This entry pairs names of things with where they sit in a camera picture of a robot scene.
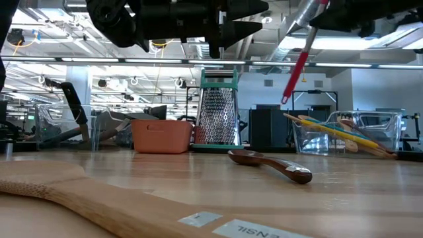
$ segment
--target wooden spatula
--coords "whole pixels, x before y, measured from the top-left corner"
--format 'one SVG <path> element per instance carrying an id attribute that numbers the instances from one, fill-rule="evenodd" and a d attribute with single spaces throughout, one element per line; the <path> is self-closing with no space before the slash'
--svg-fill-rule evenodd
<path id="1" fill-rule="evenodd" d="M 220 213 L 204 227 L 187 225 L 179 220 L 193 215 L 191 220 L 196 219 L 204 209 L 103 184 L 86 177 L 78 165 L 56 161 L 1 162 L 0 192 L 56 202 L 119 237 L 221 237 L 213 231 L 237 219 Z"/>

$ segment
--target clear plastic bin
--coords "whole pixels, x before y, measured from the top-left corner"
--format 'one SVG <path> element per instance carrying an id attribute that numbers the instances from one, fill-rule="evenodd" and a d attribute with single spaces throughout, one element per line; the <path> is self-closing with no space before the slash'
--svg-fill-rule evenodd
<path id="1" fill-rule="evenodd" d="M 81 105 L 87 117 L 89 140 L 84 141 L 79 125 L 68 104 L 36 105 L 36 141 L 40 150 L 85 150 L 97 151 L 99 135 L 109 130 L 98 116 L 106 114 L 117 124 L 121 122 L 111 117 L 105 106 Z"/>
<path id="2" fill-rule="evenodd" d="M 401 136 L 401 114 L 333 112 L 326 122 L 304 116 L 293 121 L 298 153 L 337 157 L 394 157 Z"/>

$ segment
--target workshop background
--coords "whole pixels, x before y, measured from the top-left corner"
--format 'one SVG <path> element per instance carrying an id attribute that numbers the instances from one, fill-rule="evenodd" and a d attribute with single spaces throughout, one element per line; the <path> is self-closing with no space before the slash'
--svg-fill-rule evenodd
<path id="1" fill-rule="evenodd" d="M 166 58 L 207 60 L 209 46 L 203 38 L 189 38 L 182 44 L 179 39 L 168 39 L 165 48 L 156 48 L 150 43 L 150 52 L 139 46 L 118 48 L 111 44 L 92 24 L 84 0 L 40 1 L 38 8 L 20 7 L 13 17 L 11 28 L 22 29 L 24 47 L 5 43 L 3 56 L 42 56 L 60 58 Z M 243 21 L 262 22 L 263 29 L 239 41 L 224 52 L 223 60 L 292 61 L 298 60 L 300 49 L 305 45 L 307 28 L 284 37 L 282 29 L 286 16 L 295 13 L 300 0 L 266 1 L 269 10 Z M 357 31 L 351 33 L 320 30 L 309 54 L 310 62 L 331 62 L 334 67 L 306 67 L 300 76 L 296 90 L 338 91 L 340 110 L 375 110 L 375 108 L 403 108 L 407 112 L 422 112 L 423 80 L 421 70 L 398 69 L 345 69 L 336 63 L 377 64 L 422 64 L 422 57 L 416 52 L 423 48 L 423 23 L 405 24 L 412 13 L 404 12 L 376 21 L 375 32 L 360 38 Z M 8 117 L 17 126 L 23 116 L 33 115 L 32 105 L 36 102 L 59 103 L 61 94 L 48 94 L 55 81 L 61 83 L 69 75 L 70 67 L 89 68 L 92 77 L 91 102 L 109 106 L 118 112 L 142 112 L 145 106 L 168 105 L 168 118 L 177 118 L 186 113 L 185 93 L 182 82 L 188 86 L 200 84 L 204 65 L 155 64 L 130 66 L 116 65 L 95 60 L 91 63 L 63 61 L 60 63 L 25 63 L 7 61 L 5 91 L 24 93 L 3 93 L 9 100 Z M 221 69 L 215 65 L 207 69 Z M 239 109 L 255 109 L 258 104 L 279 104 L 282 91 L 293 67 L 241 66 L 238 102 Z M 125 98 L 107 93 L 137 92 Z M 196 116 L 198 94 L 192 91 L 188 104 L 188 115 Z M 313 105 L 332 105 L 333 101 L 324 96 L 303 95 L 296 102 L 297 109 Z M 291 101 L 283 106 L 290 109 Z M 29 131 L 34 121 L 29 119 L 25 130 Z M 414 125 L 407 128 L 414 131 Z"/>

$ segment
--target table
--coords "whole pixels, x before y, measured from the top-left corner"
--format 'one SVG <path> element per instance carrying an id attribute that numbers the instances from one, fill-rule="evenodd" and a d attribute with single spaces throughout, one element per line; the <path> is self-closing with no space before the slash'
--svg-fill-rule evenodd
<path id="1" fill-rule="evenodd" d="M 317 237 L 420 237 L 423 163 L 273 154 L 313 172 L 296 184 L 270 167 L 226 155 L 133 151 L 15 153 L 13 160 L 76 163 L 93 178 L 208 210 L 282 224 Z M 2 238 L 113 237 L 67 208 L 0 194 Z"/>

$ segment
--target ceiling light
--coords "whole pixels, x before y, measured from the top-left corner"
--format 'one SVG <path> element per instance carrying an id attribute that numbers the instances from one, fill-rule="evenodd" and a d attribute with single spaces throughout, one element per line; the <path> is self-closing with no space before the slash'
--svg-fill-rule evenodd
<path id="1" fill-rule="evenodd" d="M 180 59 L 125 59 L 128 63 L 182 63 Z"/>
<path id="2" fill-rule="evenodd" d="M 12 85 L 7 85 L 7 84 L 5 84 L 5 88 L 6 89 L 12 89 L 12 90 L 17 90 L 18 88 L 17 87 L 15 87 L 15 86 L 12 86 Z"/>
<path id="3" fill-rule="evenodd" d="M 31 98 L 26 96 L 26 95 L 22 95 L 20 93 L 10 93 L 11 97 L 13 97 L 14 99 L 20 99 L 20 100 L 30 100 Z"/>
<path id="4" fill-rule="evenodd" d="M 352 37 L 318 37 L 311 46 L 316 50 L 365 50 L 375 44 L 373 40 Z M 279 48 L 294 49 L 304 48 L 305 38 L 286 36 L 279 44 Z"/>
<path id="5" fill-rule="evenodd" d="M 252 62 L 253 65 L 271 65 L 271 66 L 295 66 L 295 62 L 265 62 L 265 61 L 256 61 Z"/>
<path id="6" fill-rule="evenodd" d="M 423 69 L 423 65 L 379 65 L 379 69 Z"/>
<path id="7" fill-rule="evenodd" d="M 229 65 L 243 65 L 245 64 L 245 61 L 237 61 L 237 60 L 231 60 L 231 61 L 225 61 L 225 60 L 188 60 L 188 63 L 204 63 L 204 64 L 229 64 Z"/>
<path id="8" fill-rule="evenodd" d="M 66 7 L 87 7 L 87 4 L 68 4 Z"/>
<path id="9" fill-rule="evenodd" d="M 87 7 L 87 4 L 68 4 L 68 7 Z"/>
<path id="10" fill-rule="evenodd" d="M 359 67 L 359 68 L 369 68 L 371 64 L 364 63 L 316 63 L 317 67 Z"/>
<path id="11" fill-rule="evenodd" d="M 119 62 L 118 59 L 113 59 L 113 58 L 62 58 L 61 60 L 74 61 L 74 62 L 106 62 L 106 63 Z"/>
<path id="12" fill-rule="evenodd" d="M 423 49 L 423 38 L 411 43 L 403 48 L 404 50 L 419 50 Z"/>
<path id="13" fill-rule="evenodd" d="M 2 56 L 4 61 L 55 61 L 55 58 L 51 57 L 20 57 L 20 56 Z"/>
<path id="14" fill-rule="evenodd" d="M 23 112 L 10 112 L 10 113 L 8 113 L 8 115 L 10 115 L 10 116 L 24 116 L 25 113 L 23 113 Z"/>
<path id="15" fill-rule="evenodd" d="M 262 19 L 262 23 L 263 24 L 269 24 L 269 23 L 271 23 L 272 22 L 272 17 L 263 17 L 263 19 Z"/>

